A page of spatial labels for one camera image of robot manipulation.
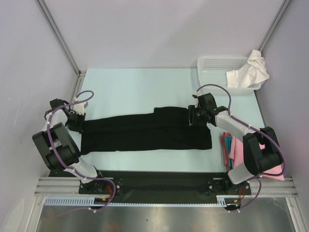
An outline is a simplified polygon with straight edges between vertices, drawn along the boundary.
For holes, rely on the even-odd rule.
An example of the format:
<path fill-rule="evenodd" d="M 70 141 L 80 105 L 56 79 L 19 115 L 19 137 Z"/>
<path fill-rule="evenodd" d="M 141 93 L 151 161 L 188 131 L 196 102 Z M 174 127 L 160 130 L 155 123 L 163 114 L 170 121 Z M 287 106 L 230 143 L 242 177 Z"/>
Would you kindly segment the black t shirt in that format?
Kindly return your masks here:
<path fill-rule="evenodd" d="M 90 152 L 209 150 L 211 131 L 190 125 L 188 109 L 156 107 L 152 113 L 85 121 L 81 154 Z"/>

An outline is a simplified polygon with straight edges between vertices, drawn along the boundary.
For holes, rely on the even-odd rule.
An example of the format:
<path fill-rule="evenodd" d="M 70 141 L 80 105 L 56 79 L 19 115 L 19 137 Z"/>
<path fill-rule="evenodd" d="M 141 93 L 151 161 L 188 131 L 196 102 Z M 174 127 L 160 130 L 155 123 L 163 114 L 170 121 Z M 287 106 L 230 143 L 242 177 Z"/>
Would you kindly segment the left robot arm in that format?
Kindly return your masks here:
<path fill-rule="evenodd" d="M 51 109 L 44 116 L 46 124 L 32 140 L 50 171 L 79 178 L 80 194 L 101 194 L 107 187 L 106 180 L 101 178 L 100 171 L 81 158 L 81 152 L 69 134 L 69 131 L 83 132 L 85 113 L 69 106 L 56 111 L 66 104 L 69 103 L 62 99 L 50 101 Z"/>

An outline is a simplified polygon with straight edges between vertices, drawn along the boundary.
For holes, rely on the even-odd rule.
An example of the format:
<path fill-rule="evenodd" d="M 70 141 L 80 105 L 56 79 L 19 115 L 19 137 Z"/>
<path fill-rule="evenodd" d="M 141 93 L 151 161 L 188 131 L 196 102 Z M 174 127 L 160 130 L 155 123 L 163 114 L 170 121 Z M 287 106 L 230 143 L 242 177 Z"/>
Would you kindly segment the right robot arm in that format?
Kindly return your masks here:
<path fill-rule="evenodd" d="M 271 127 L 257 129 L 233 116 L 230 108 L 217 106 L 212 94 L 197 95 L 197 105 L 188 106 L 189 124 L 204 126 L 212 124 L 242 142 L 243 163 L 227 171 L 223 189 L 228 194 L 239 190 L 243 182 L 260 175 L 283 175 L 283 155 L 275 131 Z"/>

